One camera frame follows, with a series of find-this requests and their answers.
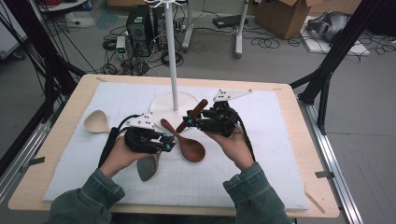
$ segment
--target green jacket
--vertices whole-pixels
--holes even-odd
[[[231,221],[228,219],[227,223],[290,223],[284,211],[285,205],[268,183],[257,162],[225,181],[223,186],[236,208],[236,217]],[[109,224],[112,216],[108,209],[124,195],[122,187],[97,169],[81,189],[69,190],[55,199],[46,223]]]

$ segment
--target jacket cuff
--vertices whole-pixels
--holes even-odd
[[[107,209],[125,196],[122,187],[114,183],[112,179],[105,177],[99,169],[96,169],[88,178],[81,191],[91,201],[99,203]]]
[[[225,181],[223,187],[235,204],[250,200],[271,188],[264,171],[256,161],[241,174]]]

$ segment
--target wooden table top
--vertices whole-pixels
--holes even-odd
[[[171,85],[168,77],[123,77],[107,75],[86,75],[78,83],[60,117],[52,127],[36,157],[45,157],[45,162],[29,168],[18,185],[8,207],[15,210],[49,211],[51,202],[44,202],[43,196],[55,172],[58,160],[66,148],[82,114],[101,82],[119,82],[151,85]],[[178,78],[177,85],[190,87],[252,89],[273,91],[276,94],[290,144],[294,152],[304,191],[309,202],[306,211],[287,211],[290,217],[338,217],[338,205],[327,178],[317,178],[315,172],[323,171],[317,150],[305,124],[302,112],[291,87],[287,84],[242,82],[225,80]],[[210,216],[235,216],[234,208],[183,207],[138,204],[115,204],[112,212],[158,213]]]

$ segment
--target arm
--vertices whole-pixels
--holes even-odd
[[[219,143],[224,154],[241,170],[241,174],[223,183],[236,207],[235,223],[289,224],[285,205],[260,165],[253,161],[241,132],[235,128],[228,138],[216,133],[206,134]]]
[[[104,164],[81,189],[69,190],[53,201],[46,223],[111,223],[108,209],[125,195],[122,187],[111,178],[148,155],[132,152],[123,137],[119,137]]]

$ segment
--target computer tower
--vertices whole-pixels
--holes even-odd
[[[148,57],[150,55],[149,44],[153,39],[149,6],[132,6],[126,28],[131,40],[133,55],[135,57]]]
[[[163,5],[159,5],[152,9],[153,23],[154,23],[154,35],[166,34],[166,21],[165,21],[165,9]]]

